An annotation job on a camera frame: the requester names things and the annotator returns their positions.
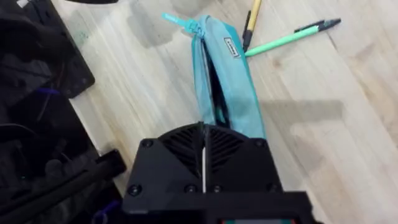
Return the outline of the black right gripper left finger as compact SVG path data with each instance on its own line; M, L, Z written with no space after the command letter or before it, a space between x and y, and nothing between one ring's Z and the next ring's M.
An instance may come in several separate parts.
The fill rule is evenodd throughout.
M175 128L139 143L124 201L201 201L205 124Z

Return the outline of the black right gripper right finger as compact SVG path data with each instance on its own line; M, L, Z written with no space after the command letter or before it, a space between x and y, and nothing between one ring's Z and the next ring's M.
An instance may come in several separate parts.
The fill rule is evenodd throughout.
M266 139L207 125L205 151L208 192L284 191Z

